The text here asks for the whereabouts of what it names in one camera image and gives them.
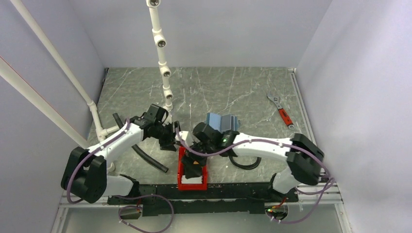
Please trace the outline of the blue card holder wallet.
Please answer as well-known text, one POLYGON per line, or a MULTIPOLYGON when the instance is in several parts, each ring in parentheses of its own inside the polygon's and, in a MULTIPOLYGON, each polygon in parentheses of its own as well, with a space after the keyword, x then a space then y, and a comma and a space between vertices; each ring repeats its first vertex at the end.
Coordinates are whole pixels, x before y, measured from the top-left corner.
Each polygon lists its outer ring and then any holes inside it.
POLYGON ((219 115, 216 113, 207 113, 206 124, 221 133, 228 130, 238 131, 240 128, 240 121, 233 114, 219 115))

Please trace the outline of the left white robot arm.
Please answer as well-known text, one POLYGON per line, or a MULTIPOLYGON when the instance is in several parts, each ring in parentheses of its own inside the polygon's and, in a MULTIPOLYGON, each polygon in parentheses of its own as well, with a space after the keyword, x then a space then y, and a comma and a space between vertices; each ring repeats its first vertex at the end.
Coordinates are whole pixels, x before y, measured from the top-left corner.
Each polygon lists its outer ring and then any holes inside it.
POLYGON ((139 182, 126 175, 108 175, 108 166, 133 145, 146 138, 158 140, 161 150, 176 151, 176 130, 179 121, 166 122, 169 112, 155 104, 141 116, 126 119, 125 124, 104 141, 74 148, 63 173, 61 187, 70 204, 95 203, 101 197, 120 197, 135 203, 140 196, 139 182))

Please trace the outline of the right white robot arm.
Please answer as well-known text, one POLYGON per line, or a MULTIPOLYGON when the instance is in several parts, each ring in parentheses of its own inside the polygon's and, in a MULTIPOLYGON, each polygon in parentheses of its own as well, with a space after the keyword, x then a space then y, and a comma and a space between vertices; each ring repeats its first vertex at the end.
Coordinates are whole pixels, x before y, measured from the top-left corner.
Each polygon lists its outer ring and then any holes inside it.
POLYGON ((271 178, 268 196, 280 201, 300 184, 315 186, 321 170, 326 170, 324 153, 308 137, 295 133, 291 138, 267 138, 238 131, 223 133, 201 122, 192 132, 175 129, 176 139, 191 156, 243 157, 254 156, 285 164, 285 169, 271 178))

